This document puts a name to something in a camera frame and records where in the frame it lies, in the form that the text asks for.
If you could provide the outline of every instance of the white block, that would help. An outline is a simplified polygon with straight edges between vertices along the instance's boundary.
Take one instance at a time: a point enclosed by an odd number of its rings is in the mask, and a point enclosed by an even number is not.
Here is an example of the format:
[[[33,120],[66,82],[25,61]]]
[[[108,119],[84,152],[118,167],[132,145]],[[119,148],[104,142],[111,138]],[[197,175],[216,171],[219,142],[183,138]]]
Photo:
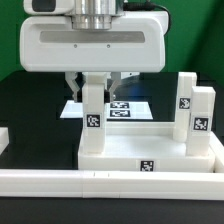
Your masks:
[[[186,155],[208,155],[214,103],[215,91],[212,87],[192,88],[191,119],[186,142]]]
[[[0,128],[0,155],[9,144],[8,128]]]
[[[0,196],[82,197],[82,171],[0,170]]]
[[[94,83],[94,77],[100,84]],[[82,88],[83,100],[83,151],[101,153],[105,145],[106,105],[104,103],[105,73],[86,76]]]
[[[178,142],[185,142],[189,126],[191,90],[196,86],[197,75],[191,72],[180,72],[178,77],[175,127],[173,139]]]
[[[120,180],[107,171],[85,171],[83,176],[84,198],[119,198]]]

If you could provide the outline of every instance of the white rectangular block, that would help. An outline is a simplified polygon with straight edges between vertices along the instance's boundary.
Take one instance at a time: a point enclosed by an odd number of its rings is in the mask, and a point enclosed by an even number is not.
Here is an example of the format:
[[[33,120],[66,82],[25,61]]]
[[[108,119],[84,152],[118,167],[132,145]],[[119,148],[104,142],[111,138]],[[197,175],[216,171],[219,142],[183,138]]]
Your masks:
[[[178,142],[185,142],[189,126],[191,90],[196,86],[197,75],[192,72],[180,72],[178,77],[175,127],[173,139]]]
[[[0,155],[9,144],[8,128],[0,128]]]
[[[104,76],[96,75],[103,82]],[[85,153],[100,153],[105,145],[106,106],[104,103],[104,83],[87,83],[82,89],[83,97],[83,151]]]
[[[207,156],[209,149],[215,91],[212,87],[193,87],[191,118],[186,155]]]

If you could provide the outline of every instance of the white platform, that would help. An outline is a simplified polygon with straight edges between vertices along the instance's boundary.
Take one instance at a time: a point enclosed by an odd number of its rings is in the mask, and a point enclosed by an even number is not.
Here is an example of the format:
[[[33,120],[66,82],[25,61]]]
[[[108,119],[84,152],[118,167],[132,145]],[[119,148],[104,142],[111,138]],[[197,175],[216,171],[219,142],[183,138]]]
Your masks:
[[[186,156],[186,144],[173,140],[173,123],[107,122],[106,144],[101,154],[85,154],[80,143],[80,170],[213,172],[215,155]]]
[[[148,102],[125,102],[128,103],[129,108],[111,108],[110,103],[107,103],[107,119],[117,120],[117,119],[129,119],[129,120],[152,120],[152,113],[149,108]],[[130,117],[121,117],[119,112],[130,111]],[[75,103],[73,100],[68,100],[60,118],[83,118],[83,108],[82,103]]]

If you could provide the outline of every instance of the green wall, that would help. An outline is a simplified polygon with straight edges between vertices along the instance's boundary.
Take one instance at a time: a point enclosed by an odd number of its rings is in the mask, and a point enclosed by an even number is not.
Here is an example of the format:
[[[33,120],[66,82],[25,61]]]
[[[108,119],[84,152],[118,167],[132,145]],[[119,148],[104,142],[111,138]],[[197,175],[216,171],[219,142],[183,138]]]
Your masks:
[[[166,6],[173,19],[172,29],[166,36],[164,71],[203,72],[224,86],[224,1],[155,2]],[[19,63],[19,32],[26,18],[22,3],[23,0],[0,0],[0,80],[22,69]]]

